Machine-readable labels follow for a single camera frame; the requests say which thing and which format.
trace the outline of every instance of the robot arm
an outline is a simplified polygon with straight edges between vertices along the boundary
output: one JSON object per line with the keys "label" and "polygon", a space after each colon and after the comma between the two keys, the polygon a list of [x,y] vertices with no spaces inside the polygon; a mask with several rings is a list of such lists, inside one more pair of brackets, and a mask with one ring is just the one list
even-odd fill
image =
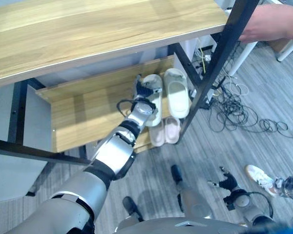
{"label": "robot arm", "polygon": [[9,234],[89,234],[104,204],[111,181],[131,167],[133,146],[156,107],[146,99],[154,92],[134,83],[131,113],[96,147],[94,160],[68,179],[52,197]]}

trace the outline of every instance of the person's foot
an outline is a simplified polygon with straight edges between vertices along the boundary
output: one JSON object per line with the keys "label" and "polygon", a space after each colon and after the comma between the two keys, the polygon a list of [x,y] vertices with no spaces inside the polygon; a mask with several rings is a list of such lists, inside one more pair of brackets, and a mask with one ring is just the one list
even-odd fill
{"label": "person's foot", "polygon": [[273,190],[274,180],[271,177],[269,177],[262,169],[253,165],[247,165],[245,167],[245,172],[250,179],[254,180],[271,196],[277,195]]}
{"label": "person's foot", "polygon": [[129,197],[129,196],[124,197],[123,206],[124,206],[124,208],[126,209],[126,211],[128,212],[129,215],[133,215],[135,213],[137,215],[137,218],[138,218],[139,222],[144,221],[141,213],[138,210],[138,207],[137,207],[136,203],[132,200],[131,197]]}

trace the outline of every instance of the slipper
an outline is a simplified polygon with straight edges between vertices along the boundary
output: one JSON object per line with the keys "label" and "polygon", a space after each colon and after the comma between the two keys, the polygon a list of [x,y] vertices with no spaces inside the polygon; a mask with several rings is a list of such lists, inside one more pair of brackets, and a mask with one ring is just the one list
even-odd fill
{"label": "slipper", "polygon": [[161,121],[155,127],[148,128],[152,145],[159,147],[165,143],[164,121]]}
{"label": "slipper", "polygon": [[175,144],[179,140],[180,120],[169,116],[165,119],[165,141]]}
{"label": "slipper", "polygon": [[175,118],[185,118],[190,110],[187,77],[182,71],[170,68],[164,74],[164,84],[170,114]]}
{"label": "slipper", "polygon": [[[146,76],[143,79],[142,84],[150,89],[163,88],[162,79],[159,75],[156,74]],[[154,103],[157,109],[157,111],[152,114],[146,122],[147,127],[153,127],[158,125],[162,120],[162,92],[152,94],[151,96],[147,97],[147,99]]]}

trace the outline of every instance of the human arm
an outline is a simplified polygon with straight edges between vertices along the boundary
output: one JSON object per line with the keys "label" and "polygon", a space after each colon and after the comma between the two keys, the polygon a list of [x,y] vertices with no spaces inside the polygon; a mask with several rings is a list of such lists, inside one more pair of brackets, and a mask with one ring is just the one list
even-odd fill
{"label": "human arm", "polygon": [[293,39],[293,6],[267,4],[256,7],[240,41],[268,41],[280,38]]}

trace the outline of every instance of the white table leg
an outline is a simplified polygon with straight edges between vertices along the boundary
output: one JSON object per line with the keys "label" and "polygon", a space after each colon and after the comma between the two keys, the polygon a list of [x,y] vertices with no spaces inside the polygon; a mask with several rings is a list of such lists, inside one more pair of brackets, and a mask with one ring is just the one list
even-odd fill
{"label": "white table leg", "polygon": [[237,59],[237,61],[233,64],[233,66],[231,67],[230,71],[229,71],[229,76],[233,76],[234,73],[239,69],[239,67],[241,66],[241,64],[244,62],[244,60],[247,58],[247,56],[250,54],[250,52],[252,51],[252,49],[255,47],[255,45],[257,44],[256,42],[252,42],[246,45],[245,49],[243,50],[242,54],[239,56],[239,58]]}
{"label": "white table leg", "polygon": [[293,51],[293,40],[290,41],[287,49],[283,51],[283,53],[279,57],[277,57],[277,60],[279,62],[283,61],[292,51]]}

